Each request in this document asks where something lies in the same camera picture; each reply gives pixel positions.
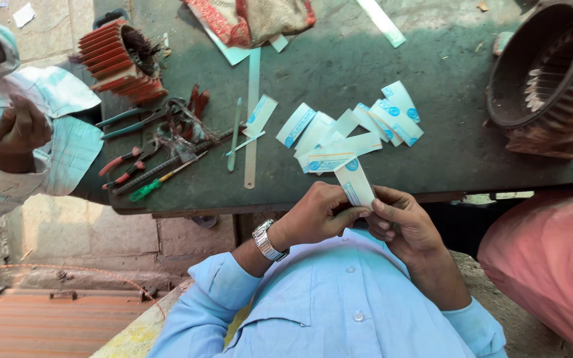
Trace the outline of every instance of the green screwdriver handle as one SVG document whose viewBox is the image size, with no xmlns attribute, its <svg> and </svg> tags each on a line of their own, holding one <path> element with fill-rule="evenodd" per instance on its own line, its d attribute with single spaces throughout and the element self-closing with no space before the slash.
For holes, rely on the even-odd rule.
<svg viewBox="0 0 573 358">
<path fill-rule="evenodd" d="M 151 184 L 145 185 L 144 187 L 131 193 L 129 199 L 131 201 L 139 201 L 140 199 L 143 199 L 147 194 L 152 192 L 157 187 L 160 187 L 161 185 L 163 185 L 163 183 L 161 183 L 160 180 L 155 179 Z"/>
</svg>

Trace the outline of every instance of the light blue shirt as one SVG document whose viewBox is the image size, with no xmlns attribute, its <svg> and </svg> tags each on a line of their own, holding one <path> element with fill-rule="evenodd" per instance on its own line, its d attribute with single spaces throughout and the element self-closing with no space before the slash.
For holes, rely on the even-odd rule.
<svg viewBox="0 0 573 358">
<path fill-rule="evenodd" d="M 86 110 L 100 103 L 83 82 L 67 71 L 19 67 L 19 53 L 12 33 L 0 26 L 0 44 L 6 60 L 0 75 L 14 84 L 18 94 L 31 100 L 52 127 L 52 140 L 33 151 L 36 173 L 10 174 L 0 171 L 0 216 L 18 207 L 30 196 L 70 194 L 99 154 L 102 132 L 68 113 Z M 0 81 L 0 116 L 10 99 Z"/>
<path fill-rule="evenodd" d="M 473 298 L 441 312 L 367 232 L 297 245 L 263 278 L 230 253 L 189 269 L 194 285 L 148 354 L 159 357 L 507 357 L 501 325 Z M 253 297 L 231 343 L 227 326 Z"/>
</svg>

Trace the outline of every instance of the silver wristwatch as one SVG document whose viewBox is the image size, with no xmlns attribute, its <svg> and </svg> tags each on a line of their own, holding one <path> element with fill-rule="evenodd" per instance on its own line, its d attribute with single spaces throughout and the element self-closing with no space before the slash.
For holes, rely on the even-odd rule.
<svg viewBox="0 0 573 358">
<path fill-rule="evenodd" d="M 271 261 L 280 261 L 285 258 L 290 249 L 287 248 L 286 251 L 280 252 L 277 251 L 273 245 L 269 242 L 269 237 L 267 236 L 267 230 L 269 227 L 273 225 L 275 221 L 269 219 L 266 222 L 262 223 L 256 230 L 253 231 L 251 234 L 253 239 L 255 240 L 255 244 L 260 249 L 261 253 Z"/>
</svg>

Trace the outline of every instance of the pink shirt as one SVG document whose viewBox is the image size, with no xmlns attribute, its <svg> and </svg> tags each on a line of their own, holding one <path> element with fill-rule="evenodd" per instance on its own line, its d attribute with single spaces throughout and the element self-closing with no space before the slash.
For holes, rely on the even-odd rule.
<svg viewBox="0 0 573 358">
<path fill-rule="evenodd" d="M 499 290 L 573 343 L 573 192 L 536 194 L 508 211 L 478 259 Z"/>
</svg>

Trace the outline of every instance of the blue-handled pliers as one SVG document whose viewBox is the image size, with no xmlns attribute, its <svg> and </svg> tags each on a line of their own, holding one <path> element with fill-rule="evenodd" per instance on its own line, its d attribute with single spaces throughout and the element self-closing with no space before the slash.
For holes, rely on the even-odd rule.
<svg viewBox="0 0 573 358">
<path fill-rule="evenodd" d="M 124 113 L 117 115 L 116 117 L 112 117 L 108 120 L 104 120 L 103 122 L 97 124 L 96 126 L 101 128 L 102 126 L 105 126 L 105 125 L 110 124 L 110 123 L 114 123 L 114 122 L 121 120 L 123 118 L 128 118 L 130 116 L 138 115 L 138 114 L 145 113 L 148 111 L 151 111 L 151 110 L 147 110 L 145 108 L 136 108 L 133 110 L 128 110 Z M 151 121 L 156 120 L 158 118 L 165 117 L 166 115 L 167 115 L 167 112 L 165 110 L 161 110 L 161 109 L 154 110 L 154 113 L 152 113 L 152 115 L 145 118 L 144 120 L 142 120 L 138 123 L 135 123 L 131 126 L 125 127 L 123 129 L 119 129 L 116 132 L 105 134 L 103 137 L 100 137 L 100 138 L 101 138 L 101 140 L 108 140 L 110 138 L 114 138 L 114 137 L 119 136 L 121 134 L 137 131 L 138 129 L 143 128 L 147 123 L 150 123 Z"/>
</svg>

